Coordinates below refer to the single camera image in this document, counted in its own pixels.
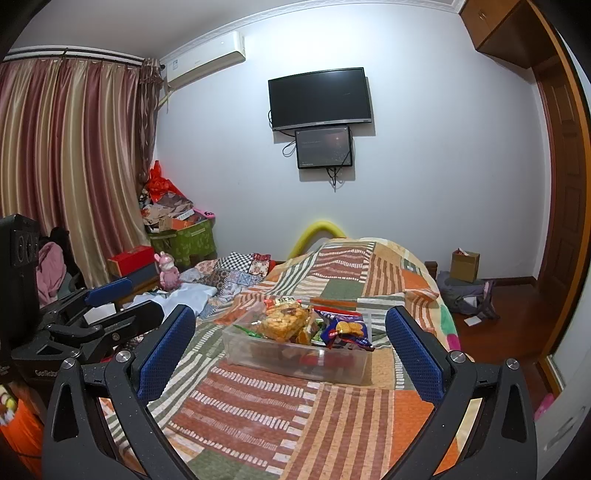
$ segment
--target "air conditioner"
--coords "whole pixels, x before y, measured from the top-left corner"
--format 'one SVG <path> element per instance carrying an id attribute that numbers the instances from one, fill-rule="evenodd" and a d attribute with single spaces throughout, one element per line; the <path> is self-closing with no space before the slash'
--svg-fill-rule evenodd
<path id="1" fill-rule="evenodd" d="M 244 37 L 231 32 L 205 42 L 168 62 L 169 87 L 178 89 L 211 73 L 246 60 Z"/>

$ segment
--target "patchwork quilt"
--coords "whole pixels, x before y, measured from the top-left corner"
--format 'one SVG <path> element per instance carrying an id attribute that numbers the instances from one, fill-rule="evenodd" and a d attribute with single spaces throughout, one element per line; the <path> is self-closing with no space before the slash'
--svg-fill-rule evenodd
<path id="1" fill-rule="evenodd" d="M 226 362 L 222 330 L 257 301 L 278 296 L 371 314 L 377 349 L 364 385 L 311 382 Z M 210 305 L 164 394 L 148 408 L 201 480 L 379 479 L 433 408 L 420 400 L 386 336 L 385 314 L 396 305 L 447 349 L 459 348 L 437 286 L 411 252 L 377 238 L 329 241 L 275 267 L 232 301 Z M 457 460 L 477 407 L 439 471 Z M 103 410 L 125 462 L 141 471 L 109 400 Z"/>

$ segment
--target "clear plastic container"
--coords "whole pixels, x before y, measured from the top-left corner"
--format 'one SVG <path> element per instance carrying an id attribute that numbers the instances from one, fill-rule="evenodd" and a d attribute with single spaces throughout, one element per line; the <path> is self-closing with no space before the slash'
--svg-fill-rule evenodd
<path id="1" fill-rule="evenodd" d="M 256 331 L 256 324 L 265 316 L 267 307 L 256 303 L 232 325 Z M 364 315 L 371 341 L 371 315 Z M 365 350 L 331 349 L 280 343 L 248 336 L 232 325 L 222 332 L 226 358 L 230 364 L 259 368 L 289 377 L 362 385 L 371 352 Z"/>

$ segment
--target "crown molding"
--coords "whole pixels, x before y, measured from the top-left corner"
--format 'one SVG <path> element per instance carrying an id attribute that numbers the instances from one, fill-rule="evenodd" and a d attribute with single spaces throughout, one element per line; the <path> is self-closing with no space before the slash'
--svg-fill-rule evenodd
<path id="1" fill-rule="evenodd" d="M 241 18 L 234 22 L 230 22 L 222 27 L 211 30 L 200 37 L 191 40 L 185 45 L 177 48 L 171 53 L 165 55 L 160 60 L 161 63 L 167 64 L 172 59 L 179 55 L 195 48 L 207 41 L 213 40 L 220 35 L 238 30 L 255 22 L 266 20 L 267 18 L 278 17 L 292 12 L 299 12 L 301 10 L 308 10 L 311 8 L 330 7 L 332 5 L 346 5 L 346 4 L 395 4 L 395 5 L 413 5 L 415 7 L 434 8 L 436 10 L 443 10 L 444 12 L 458 13 L 466 0 L 453 0 L 451 5 L 437 2 L 436 0 L 307 0 L 291 5 L 284 5 L 283 7 L 271 8 L 248 17 Z"/>

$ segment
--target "green box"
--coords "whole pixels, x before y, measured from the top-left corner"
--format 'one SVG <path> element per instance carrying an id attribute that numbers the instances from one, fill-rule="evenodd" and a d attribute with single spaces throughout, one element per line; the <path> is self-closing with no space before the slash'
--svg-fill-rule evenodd
<path id="1" fill-rule="evenodd" d="M 216 258 L 212 223 L 205 219 L 182 230 L 149 233 L 156 253 L 166 252 L 174 257 L 179 270 L 185 270 L 203 260 Z"/>

